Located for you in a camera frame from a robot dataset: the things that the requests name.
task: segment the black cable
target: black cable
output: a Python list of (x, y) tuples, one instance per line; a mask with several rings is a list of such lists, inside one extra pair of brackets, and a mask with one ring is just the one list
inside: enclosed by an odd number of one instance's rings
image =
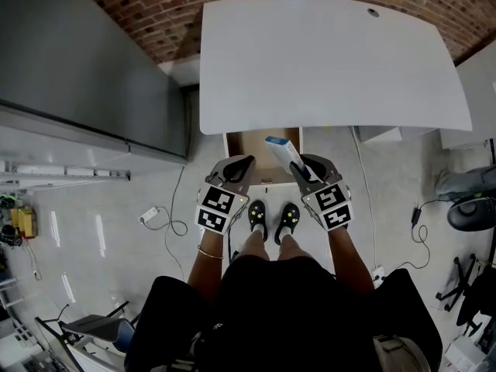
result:
[(430, 204), (431, 202), (453, 202), (455, 200), (458, 200), (458, 198), (450, 198), (449, 200), (442, 200), (441, 198), (436, 198), (435, 200), (431, 200), (431, 201), (426, 201), (424, 202), (422, 205), (420, 205), (420, 207), (418, 207), (418, 209), (422, 209), (422, 207), (426, 204)]
[[(420, 205), (420, 207), (418, 207), (418, 208), (415, 207), (413, 209), (412, 230), (411, 230), (412, 241), (414, 243), (417, 243), (417, 244), (422, 244), (427, 249), (427, 262), (425, 262), (425, 264), (423, 264), (422, 266), (415, 266), (412, 262), (404, 262), (404, 263), (400, 264), (398, 267), (396, 267), (395, 270), (399, 269), (401, 266), (404, 266), (406, 264), (409, 264), (410, 266), (412, 266), (416, 270), (421, 270), (429, 264), (429, 262), (431, 261), (431, 250), (429, 249), (429, 247), (425, 243), (425, 241), (427, 240), (427, 237), (429, 235), (429, 230), (427, 229), (426, 225), (420, 225), (420, 227), (418, 228), (418, 237), (419, 238), (418, 238), (418, 240), (416, 240), (414, 235), (413, 235), (413, 229), (415, 228), (415, 226), (417, 225), (417, 222), (420, 219), (420, 213), (422, 212), (422, 208), (424, 207), (424, 205), (430, 204), (431, 202), (452, 202), (453, 200), (457, 200), (457, 198), (451, 198), (449, 200), (442, 200), (440, 198), (436, 198), (435, 200), (426, 201), (422, 205)], [(424, 230), (425, 230), (425, 236), (424, 237), (422, 237), (422, 233), (421, 233), (422, 228), (424, 228)]]
[[(422, 227), (425, 229), (425, 237), (423, 237), (423, 238), (422, 238), (422, 234), (420, 233), (421, 230), (422, 230)], [(399, 269), (401, 266), (404, 266), (406, 264), (409, 264), (410, 266), (412, 266), (416, 270), (421, 270), (424, 267), (426, 267), (429, 264), (429, 262), (431, 261), (431, 250), (429, 249), (429, 247), (427, 246), (427, 244), (425, 244), (425, 241), (427, 240), (427, 236), (429, 235), (429, 231), (427, 230), (427, 226), (426, 225), (421, 225), (418, 228), (418, 237), (419, 237), (419, 240), (416, 240), (415, 237), (413, 236), (413, 229), (414, 228), (415, 227), (412, 226), (412, 231), (411, 231), (412, 240), (413, 240), (414, 243), (422, 244), (425, 248), (427, 248), (427, 262), (425, 262), (425, 264), (423, 264), (422, 266), (415, 266), (412, 262), (404, 262), (404, 263), (400, 264), (398, 267), (396, 267), (395, 270)]]
[(227, 255), (229, 257), (229, 264), (233, 260), (233, 255), (231, 253), (231, 228), (227, 229)]
[(68, 308), (68, 307), (69, 307), (69, 304), (67, 303), (67, 304), (64, 306), (64, 308), (62, 308), (62, 310), (60, 310), (60, 314), (59, 314), (59, 316), (57, 317), (57, 321), (58, 321), (58, 320), (60, 319), (60, 317), (62, 316), (62, 313), (64, 312), (64, 310), (65, 310), (66, 308)]
[(494, 154), (494, 141), (492, 138), (489, 139), (489, 145), (491, 146), (491, 156), (493, 164), (496, 164), (496, 154)]

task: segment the shoe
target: shoe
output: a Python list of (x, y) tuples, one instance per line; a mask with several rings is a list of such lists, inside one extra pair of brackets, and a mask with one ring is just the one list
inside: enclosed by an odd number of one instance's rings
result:
[(248, 219), (250, 220), (250, 228), (253, 231), (253, 228), (256, 225), (263, 226), (263, 241), (264, 243), (267, 241), (268, 230), (267, 224), (265, 223), (266, 213), (265, 213), (265, 204), (262, 200), (255, 200), (251, 203), (250, 207), (248, 207)]
[(279, 222), (279, 226), (277, 227), (276, 234), (274, 236), (274, 241), (277, 245), (281, 244), (279, 235), (281, 234), (282, 228), (289, 227), (289, 229), (291, 229), (291, 234), (293, 234), (299, 221), (300, 209), (292, 202), (287, 203), (282, 210), (281, 221)]

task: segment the forearm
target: forearm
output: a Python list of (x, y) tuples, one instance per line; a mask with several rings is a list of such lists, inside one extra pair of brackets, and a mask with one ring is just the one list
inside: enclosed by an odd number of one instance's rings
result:
[(328, 237), (337, 281), (358, 296), (372, 292), (374, 283), (348, 231), (339, 227), (328, 232)]
[[(221, 234), (205, 230), (200, 248), (213, 257), (222, 257), (223, 243), (224, 238)], [(221, 279), (222, 260), (208, 257), (198, 251), (188, 284), (195, 288), (211, 306), (217, 301)]]

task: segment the refrigerator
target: refrigerator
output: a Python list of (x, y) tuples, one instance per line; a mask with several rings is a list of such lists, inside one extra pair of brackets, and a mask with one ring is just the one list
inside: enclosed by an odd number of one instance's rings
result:
[(176, 82), (92, 0), (0, 0), (0, 160), (186, 164)]

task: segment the wooden drawer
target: wooden drawer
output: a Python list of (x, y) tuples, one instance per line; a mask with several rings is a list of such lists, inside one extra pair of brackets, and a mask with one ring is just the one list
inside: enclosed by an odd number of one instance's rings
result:
[(299, 153), (303, 153), (302, 128), (259, 129), (241, 133), (225, 133), (224, 148), (226, 156), (251, 154), (257, 159), (257, 167), (253, 173), (252, 186), (288, 186), (296, 184), (292, 175), (280, 165), (265, 143), (268, 136), (276, 136), (290, 140)]

